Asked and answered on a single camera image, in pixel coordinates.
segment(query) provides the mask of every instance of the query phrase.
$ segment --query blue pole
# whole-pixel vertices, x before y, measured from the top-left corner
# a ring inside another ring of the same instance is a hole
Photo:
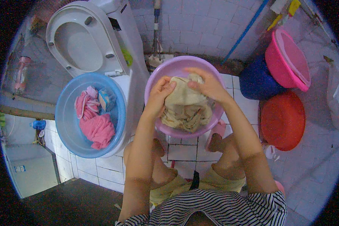
[[[260,15],[260,13],[262,12],[263,8],[267,5],[267,3],[269,2],[269,0],[264,0],[261,4],[261,6],[259,7],[259,9],[257,10],[257,12],[255,13],[255,15],[253,16],[253,18],[251,19],[250,23],[247,25],[246,29],[244,30],[244,32],[241,34],[241,36],[239,37],[239,39],[236,41],[235,45],[232,47],[232,49],[230,50],[230,52],[228,52],[228,54],[226,55],[225,59],[221,62],[220,65],[223,65],[227,59],[230,57],[231,53],[233,53],[233,51],[235,50],[235,48],[239,45],[239,43],[242,41],[242,39],[245,37],[246,33],[249,31],[250,27],[254,24],[255,20],[258,18],[258,16]]]

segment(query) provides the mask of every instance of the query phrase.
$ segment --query hand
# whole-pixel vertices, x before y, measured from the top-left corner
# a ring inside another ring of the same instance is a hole
[[[164,76],[158,80],[149,94],[149,98],[143,111],[143,115],[148,115],[152,119],[158,118],[164,111],[164,99],[176,88],[176,82],[171,82],[171,78]]]
[[[193,81],[189,82],[187,85],[191,89],[197,90],[221,104],[228,100],[229,97],[232,98],[222,87],[221,83],[210,72],[200,68],[185,68],[185,71],[196,73],[204,80],[204,84],[199,84]]]

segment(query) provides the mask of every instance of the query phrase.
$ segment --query soap bar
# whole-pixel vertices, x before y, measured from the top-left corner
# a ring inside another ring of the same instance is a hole
[[[108,112],[116,106],[116,96],[110,89],[100,89],[98,91],[99,102],[104,111]]]

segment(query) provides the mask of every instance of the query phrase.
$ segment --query pink cloth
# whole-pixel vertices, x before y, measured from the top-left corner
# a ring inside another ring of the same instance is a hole
[[[92,148],[100,150],[109,145],[115,135],[114,125],[109,114],[98,115],[98,92],[92,86],[82,91],[77,97],[74,108],[83,134],[92,141]]]

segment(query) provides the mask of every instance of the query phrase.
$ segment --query black and white striped shirt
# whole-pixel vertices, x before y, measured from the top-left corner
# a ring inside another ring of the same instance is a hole
[[[116,226],[185,225],[198,211],[214,225],[284,225],[287,207],[280,191],[242,197],[237,192],[194,189],[169,198],[150,215],[133,216]]]

